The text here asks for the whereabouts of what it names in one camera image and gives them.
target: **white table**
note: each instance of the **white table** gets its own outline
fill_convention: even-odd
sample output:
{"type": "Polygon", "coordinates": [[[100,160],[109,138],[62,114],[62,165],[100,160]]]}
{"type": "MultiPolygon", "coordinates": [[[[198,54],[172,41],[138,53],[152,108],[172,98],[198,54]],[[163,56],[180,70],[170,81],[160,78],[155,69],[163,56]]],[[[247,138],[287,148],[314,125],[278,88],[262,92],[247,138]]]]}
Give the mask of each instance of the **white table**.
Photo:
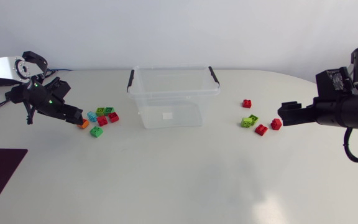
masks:
{"type": "MultiPolygon", "coordinates": [[[[282,102],[311,104],[314,83],[216,70],[222,91],[204,126],[145,129],[126,95],[129,74],[58,74],[71,86],[66,103],[84,115],[116,109],[120,120],[97,139],[91,127],[40,114],[28,126],[22,105],[0,108],[0,147],[29,150],[0,195],[0,223],[358,223],[358,164],[342,148],[344,128],[303,124],[262,137],[239,124],[255,114],[269,126],[282,102]]],[[[358,155],[356,130],[351,149],[358,155]]]]}

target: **clear plastic container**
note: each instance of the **clear plastic container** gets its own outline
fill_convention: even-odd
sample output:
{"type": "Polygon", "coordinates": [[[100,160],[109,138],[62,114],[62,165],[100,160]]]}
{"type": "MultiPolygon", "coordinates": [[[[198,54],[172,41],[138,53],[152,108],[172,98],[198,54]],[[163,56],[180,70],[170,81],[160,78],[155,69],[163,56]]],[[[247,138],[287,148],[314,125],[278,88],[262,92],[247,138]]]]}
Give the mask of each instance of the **clear plastic container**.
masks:
{"type": "Polygon", "coordinates": [[[146,128],[201,126],[220,84],[207,65],[135,67],[127,92],[146,128]]]}

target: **light green lego brick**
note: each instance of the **light green lego brick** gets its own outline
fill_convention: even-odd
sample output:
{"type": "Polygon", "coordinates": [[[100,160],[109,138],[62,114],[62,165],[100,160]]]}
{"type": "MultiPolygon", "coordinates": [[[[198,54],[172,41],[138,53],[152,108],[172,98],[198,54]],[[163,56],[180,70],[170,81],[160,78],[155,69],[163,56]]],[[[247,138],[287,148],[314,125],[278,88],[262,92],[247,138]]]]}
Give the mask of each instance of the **light green lego brick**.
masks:
{"type": "Polygon", "coordinates": [[[103,110],[103,114],[104,114],[105,116],[107,116],[107,115],[109,115],[109,114],[111,114],[111,113],[114,113],[114,108],[105,108],[105,109],[103,110]]]}
{"type": "Polygon", "coordinates": [[[104,111],[104,108],[98,108],[98,109],[96,109],[96,115],[98,115],[98,116],[103,116],[103,115],[104,115],[103,111],[104,111]]]}
{"type": "Polygon", "coordinates": [[[258,122],[258,119],[259,119],[257,116],[255,116],[253,114],[250,115],[249,118],[252,119],[252,125],[254,125],[256,122],[258,122]]]}
{"type": "Polygon", "coordinates": [[[98,138],[103,133],[103,129],[99,127],[94,127],[91,131],[89,131],[89,133],[91,133],[92,136],[98,138]]]}
{"type": "Polygon", "coordinates": [[[249,128],[252,126],[252,118],[242,118],[241,126],[243,128],[249,128]]]}

